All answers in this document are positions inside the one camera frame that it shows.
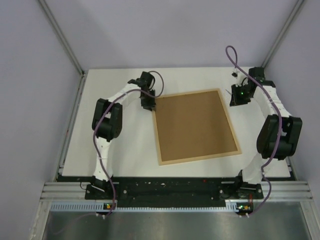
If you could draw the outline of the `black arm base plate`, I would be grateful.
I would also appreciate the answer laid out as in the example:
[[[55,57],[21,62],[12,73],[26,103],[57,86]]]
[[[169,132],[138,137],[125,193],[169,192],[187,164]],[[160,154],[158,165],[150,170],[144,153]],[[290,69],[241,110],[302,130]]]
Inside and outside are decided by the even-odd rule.
[[[261,185],[236,177],[116,177],[109,181],[93,177],[87,187],[87,200],[164,201],[178,199],[261,200]]]

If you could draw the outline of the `wooden picture frame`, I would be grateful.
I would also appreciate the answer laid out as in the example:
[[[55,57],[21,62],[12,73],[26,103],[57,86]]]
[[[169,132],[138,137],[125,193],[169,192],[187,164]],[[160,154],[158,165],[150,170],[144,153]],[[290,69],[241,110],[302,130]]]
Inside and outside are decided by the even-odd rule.
[[[242,154],[220,89],[164,95],[155,103],[152,118],[159,165]]]

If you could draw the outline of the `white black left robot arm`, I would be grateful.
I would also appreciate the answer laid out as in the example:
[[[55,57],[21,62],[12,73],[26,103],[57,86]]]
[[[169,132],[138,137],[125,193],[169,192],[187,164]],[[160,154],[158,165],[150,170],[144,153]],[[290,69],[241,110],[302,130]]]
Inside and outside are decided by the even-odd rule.
[[[129,80],[126,85],[108,99],[97,100],[91,128],[93,145],[96,151],[96,166],[93,182],[96,192],[102,198],[116,197],[116,189],[112,180],[112,154],[115,139],[123,128],[125,109],[135,100],[140,100],[144,110],[154,111],[156,108],[156,78],[153,71],[143,71],[140,77]]]

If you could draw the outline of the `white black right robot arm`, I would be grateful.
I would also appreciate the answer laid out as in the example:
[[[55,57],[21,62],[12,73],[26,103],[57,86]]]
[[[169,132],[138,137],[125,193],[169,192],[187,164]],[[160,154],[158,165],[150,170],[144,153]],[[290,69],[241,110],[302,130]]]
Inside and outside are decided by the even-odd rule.
[[[256,140],[257,154],[242,169],[233,185],[239,198],[260,197],[260,183],[277,161],[291,157],[297,149],[302,119],[292,116],[277,95],[273,81],[265,78],[264,68],[252,67],[248,74],[234,69],[237,82],[231,86],[230,106],[241,106],[252,100],[258,104],[264,123]]]

